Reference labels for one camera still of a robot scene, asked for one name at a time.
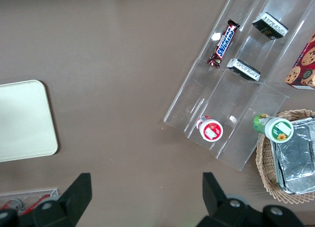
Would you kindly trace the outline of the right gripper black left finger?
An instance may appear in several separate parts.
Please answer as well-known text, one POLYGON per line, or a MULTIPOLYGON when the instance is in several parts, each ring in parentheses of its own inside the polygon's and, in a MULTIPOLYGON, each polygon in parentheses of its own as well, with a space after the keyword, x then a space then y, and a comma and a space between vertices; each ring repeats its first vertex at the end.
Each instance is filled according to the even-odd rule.
POLYGON ((82 173, 57 200, 47 200, 32 211, 35 227, 74 227, 92 199, 91 174, 82 173))

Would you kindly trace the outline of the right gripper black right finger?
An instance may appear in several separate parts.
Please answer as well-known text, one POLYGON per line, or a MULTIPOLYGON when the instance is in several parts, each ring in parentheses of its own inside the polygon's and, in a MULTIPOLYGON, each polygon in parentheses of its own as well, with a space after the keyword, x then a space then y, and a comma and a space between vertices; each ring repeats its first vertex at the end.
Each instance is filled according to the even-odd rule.
POLYGON ((204 172, 202 194, 208 215, 199 227, 261 227, 262 214, 238 198, 228 198, 215 176, 204 172))

